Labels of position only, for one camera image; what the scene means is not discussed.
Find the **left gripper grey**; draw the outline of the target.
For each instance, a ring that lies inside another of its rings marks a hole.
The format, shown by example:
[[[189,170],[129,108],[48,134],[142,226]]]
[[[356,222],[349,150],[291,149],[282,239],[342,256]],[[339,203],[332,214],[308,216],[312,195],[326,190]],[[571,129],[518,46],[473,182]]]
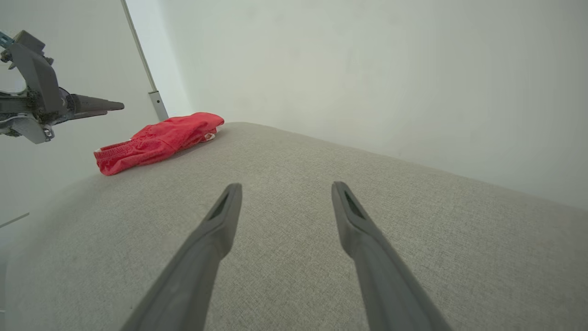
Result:
[[[1,47],[1,61],[9,63],[9,69],[18,69],[25,82],[21,91],[0,93],[2,135],[42,144],[55,137],[53,126],[61,122],[124,109],[124,103],[74,94],[75,113],[69,112],[68,93],[57,83],[53,59],[45,56],[43,42],[27,31],[14,37],[2,32]]]

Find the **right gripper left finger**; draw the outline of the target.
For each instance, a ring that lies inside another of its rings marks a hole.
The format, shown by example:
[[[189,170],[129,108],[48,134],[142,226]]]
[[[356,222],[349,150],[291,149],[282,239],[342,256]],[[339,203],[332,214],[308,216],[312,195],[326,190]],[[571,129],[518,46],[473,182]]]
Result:
[[[124,323],[124,331],[204,329],[221,260],[231,251],[243,199],[229,184]]]

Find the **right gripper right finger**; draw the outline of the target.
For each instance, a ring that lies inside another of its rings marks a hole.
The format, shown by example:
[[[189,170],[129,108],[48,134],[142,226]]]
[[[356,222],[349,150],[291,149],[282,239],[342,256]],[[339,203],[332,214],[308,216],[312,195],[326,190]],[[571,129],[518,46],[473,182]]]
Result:
[[[340,243],[354,261],[372,331],[449,331],[450,326],[350,187],[332,184]]]

